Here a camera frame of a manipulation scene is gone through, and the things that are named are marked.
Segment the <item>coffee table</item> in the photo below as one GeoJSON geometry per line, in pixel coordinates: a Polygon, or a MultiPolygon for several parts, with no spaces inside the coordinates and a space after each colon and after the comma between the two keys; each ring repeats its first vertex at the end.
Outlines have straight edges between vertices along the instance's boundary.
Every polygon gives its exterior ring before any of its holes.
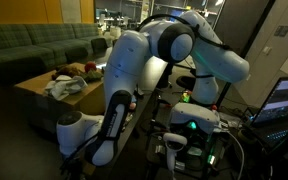
{"type": "MultiPolygon", "coordinates": [[[[72,63],[70,66],[84,71],[84,64],[72,63]]],[[[57,101],[44,93],[44,88],[52,80],[51,76],[55,72],[55,70],[50,71],[14,86],[17,100],[29,124],[56,133],[58,118],[69,111],[81,111],[88,115],[104,114],[105,101],[102,80],[89,83],[81,92],[57,101]]]]}

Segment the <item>white cloth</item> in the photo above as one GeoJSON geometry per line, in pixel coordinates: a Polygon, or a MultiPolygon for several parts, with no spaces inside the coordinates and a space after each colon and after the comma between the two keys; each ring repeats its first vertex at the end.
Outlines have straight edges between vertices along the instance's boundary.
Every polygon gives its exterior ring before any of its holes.
{"type": "Polygon", "coordinates": [[[56,100],[62,100],[70,94],[82,91],[87,83],[80,76],[73,78],[60,75],[55,81],[50,81],[45,87],[45,93],[54,97],[56,100]]]}

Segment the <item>monitor screen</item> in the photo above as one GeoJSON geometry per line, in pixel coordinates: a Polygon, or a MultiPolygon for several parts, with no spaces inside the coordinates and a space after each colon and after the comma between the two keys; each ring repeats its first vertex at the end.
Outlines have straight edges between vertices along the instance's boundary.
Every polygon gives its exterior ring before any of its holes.
{"type": "Polygon", "coordinates": [[[288,77],[279,78],[253,123],[263,124],[288,118],[288,77]]]}

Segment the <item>green light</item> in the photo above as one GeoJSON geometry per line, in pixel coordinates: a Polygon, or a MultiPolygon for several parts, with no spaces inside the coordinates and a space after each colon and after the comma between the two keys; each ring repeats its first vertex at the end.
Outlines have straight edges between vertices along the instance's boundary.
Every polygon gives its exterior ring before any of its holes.
{"type": "Polygon", "coordinates": [[[187,93],[183,93],[182,100],[183,100],[183,102],[188,103],[190,101],[190,95],[187,93]]]}
{"type": "Polygon", "coordinates": [[[190,122],[190,123],[188,124],[188,126],[189,126],[191,129],[193,129],[193,130],[196,129],[196,124],[195,124],[194,122],[190,122]]]}
{"type": "Polygon", "coordinates": [[[214,160],[215,160],[215,157],[212,155],[209,155],[207,158],[207,163],[213,165],[214,160]]]}

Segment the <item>wall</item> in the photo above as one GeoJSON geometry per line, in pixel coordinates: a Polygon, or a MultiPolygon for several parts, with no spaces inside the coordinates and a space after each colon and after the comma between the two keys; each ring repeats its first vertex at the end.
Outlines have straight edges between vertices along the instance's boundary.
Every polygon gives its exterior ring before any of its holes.
{"type": "Polygon", "coordinates": [[[226,0],[215,27],[218,37],[241,54],[269,0],[226,0]]]}
{"type": "Polygon", "coordinates": [[[121,12],[122,16],[128,16],[133,21],[140,21],[142,3],[128,0],[95,0],[96,8],[121,12]]]}
{"type": "Polygon", "coordinates": [[[280,25],[288,25],[288,0],[276,0],[246,56],[251,67],[250,78],[235,84],[249,105],[261,106],[277,79],[288,76],[288,70],[280,70],[288,59],[288,33],[285,37],[274,36],[280,25]],[[264,47],[272,50],[265,54],[264,47]]]}
{"type": "MultiPolygon", "coordinates": [[[[94,22],[94,0],[74,1],[85,5],[74,10],[82,17],[77,22],[94,22]]],[[[61,0],[0,0],[0,24],[65,23],[63,7],[61,0]]]]}

